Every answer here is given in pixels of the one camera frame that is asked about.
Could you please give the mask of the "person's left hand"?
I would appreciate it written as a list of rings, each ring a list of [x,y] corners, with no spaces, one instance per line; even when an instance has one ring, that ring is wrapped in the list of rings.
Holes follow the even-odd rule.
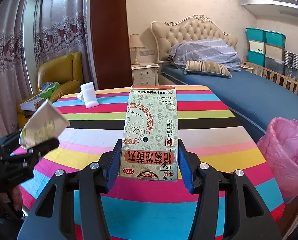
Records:
[[[20,211],[22,209],[23,199],[19,185],[12,188],[9,193],[0,193],[0,207],[9,202],[13,202],[13,206],[16,211]]]

